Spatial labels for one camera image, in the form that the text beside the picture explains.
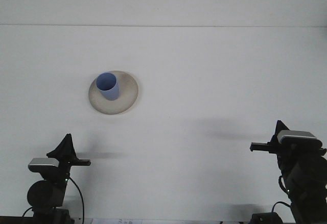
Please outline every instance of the camera mount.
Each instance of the camera mount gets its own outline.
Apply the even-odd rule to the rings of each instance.
[[[310,132],[291,131],[278,120],[270,142],[252,143],[250,150],[277,155],[282,172],[279,185],[291,201],[297,224],[327,223],[327,160],[322,157],[327,150],[320,140]],[[255,222],[256,215],[263,214],[267,213],[254,214],[252,223],[259,223]]]
[[[91,162],[77,158],[71,134],[47,156],[34,158],[28,165],[30,171],[40,173],[44,179],[34,183],[27,194],[34,212],[33,224],[72,224],[69,211],[57,207],[63,204],[71,167],[89,166]]]

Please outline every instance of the white wall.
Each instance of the white wall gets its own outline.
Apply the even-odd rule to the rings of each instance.
[[[264,19],[199,14],[216,12],[217,5],[229,9],[229,0],[210,1],[207,10],[198,5],[194,12],[189,0],[160,1],[166,10],[153,19],[147,18],[152,10],[136,6],[156,0],[131,0],[135,14],[128,5],[106,8],[106,0],[95,0],[98,15],[88,13],[88,1],[71,8],[75,1],[82,0],[61,0],[62,5],[1,0],[1,22],[167,26],[221,25],[224,18],[240,26],[320,26],[325,21],[320,10],[310,18],[297,12],[298,21],[281,18],[283,10],[268,21],[264,7],[257,9]],[[189,7],[185,15],[162,14],[182,9],[183,1]],[[252,5],[238,2],[236,12]],[[54,11],[56,6],[61,11]],[[118,18],[101,15],[115,10]],[[191,13],[199,18],[187,17]],[[268,141],[277,119],[327,141],[326,39],[326,28],[0,26],[0,214],[20,215],[28,207],[26,193],[41,177],[27,164],[54,149],[66,133],[72,133],[78,157],[92,161],[71,171],[84,193],[87,217],[248,220],[253,212],[270,211],[276,201],[287,201],[278,187],[276,158],[251,153],[249,146]],[[107,70],[127,71],[138,81],[138,100],[126,113],[104,115],[88,102],[91,82]],[[72,216],[81,214],[72,184],[65,206]],[[284,221],[292,220],[286,208],[277,211]]]
[[[1,23],[326,26],[327,0],[0,0]]]

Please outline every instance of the blue cup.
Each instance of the blue cup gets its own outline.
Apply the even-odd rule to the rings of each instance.
[[[119,96],[117,78],[110,72],[104,72],[97,77],[96,85],[101,94],[108,100],[116,100]]]

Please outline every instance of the cup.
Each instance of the cup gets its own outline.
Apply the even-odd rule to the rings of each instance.
[[[116,76],[104,72],[97,77],[96,85],[101,94],[108,100],[116,100],[119,96],[119,85]]]

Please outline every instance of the cable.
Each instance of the cable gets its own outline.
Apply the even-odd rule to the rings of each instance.
[[[31,210],[31,209],[32,209],[32,207],[29,207],[29,208],[24,212],[24,214],[22,215],[22,217],[24,217],[25,214],[26,214],[29,210]]]
[[[69,179],[72,181],[72,183],[76,186],[77,190],[79,191],[80,195],[81,195],[81,200],[82,200],[82,213],[83,213],[83,217],[82,217],[82,224],[84,224],[84,212],[85,212],[85,209],[84,209],[84,199],[83,199],[83,195],[82,195],[82,192],[80,190],[80,188],[77,186],[77,184],[74,182],[74,180],[69,177]]]
[[[278,178],[278,183],[279,183],[279,186],[280,186],[280,188],[282,189],[282,191],[288,195],[288,191],[286,190],[286,187],[284,187],[284,185],[283,185],[283,183],[282,183],[282,177],[283,177],[283,176],[280,176],[280,177]]]
[[[278,202],[275,203],[274,206],[272,207],[272,209],[271,209],[271,213],[274,212],[275,206],[276,206],[277,204],[283,204],[283,205],[287,206],[288,208],[291,207],[289,204],[286,204],[286,203],[283,202],[283,201],[278,201]]]

